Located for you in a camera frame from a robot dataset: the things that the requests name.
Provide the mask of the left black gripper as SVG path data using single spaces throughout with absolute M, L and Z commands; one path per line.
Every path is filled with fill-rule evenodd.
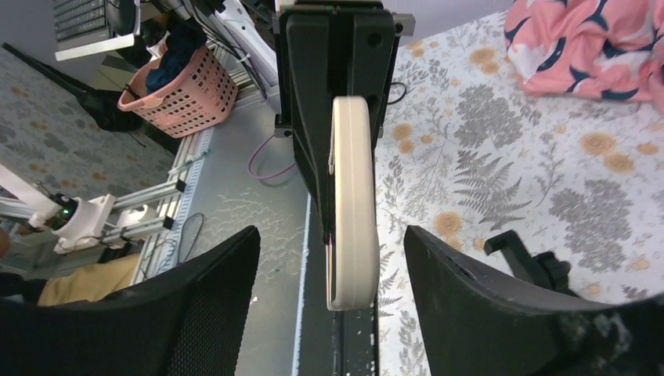
M 332 102 L 361 96 L 372 139 L 383 121 L 399 41 L 415 19 L 380 1 L 296 1 L 273 17 L 281 110 L 276 127 L 294 137 L 295 159 L 312 195 L 321 243 L 329 244 L 333 215 L 328 174 Z

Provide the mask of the phone with cream case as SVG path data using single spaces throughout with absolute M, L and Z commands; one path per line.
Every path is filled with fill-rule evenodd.
M 334 221 L 326 246 L 326 298 L 331 311 L 367 308 L 377 294 L 380 252 L 371 140 L 365 99 L 336 97 L 328 158 L 334 181 Z

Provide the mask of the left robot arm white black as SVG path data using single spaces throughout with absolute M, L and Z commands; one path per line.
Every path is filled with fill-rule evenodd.
M 293 138 L 326 244 L 377 239 L 374 149 L 395 58 L 415 18 L 380 1 L 224 1 L 212 19 L 258 68 Z

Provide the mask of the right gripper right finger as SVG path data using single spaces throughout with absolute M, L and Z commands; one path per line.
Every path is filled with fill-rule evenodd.
M 433 375 L 660 375 L 663 297 L 622 305 L 551 291 L 419 226 L 403 245 Z

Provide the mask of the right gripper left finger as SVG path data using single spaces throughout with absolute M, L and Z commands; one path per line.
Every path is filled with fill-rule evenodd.
M 1 302 L 4 375 L 232 375 L 261 237 L 210 251 L 97 302 Z

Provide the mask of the black phone stand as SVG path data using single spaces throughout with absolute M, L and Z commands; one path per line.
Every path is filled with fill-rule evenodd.
M 570 263 L 558 259 L 552 251 L 531 255 L 522 239 L 513 230 L 486 240 L 484 252 L 487 255 L 501 252 L 513 276 L 519 280 L 557 293 L 579 297 L 568 287 Z

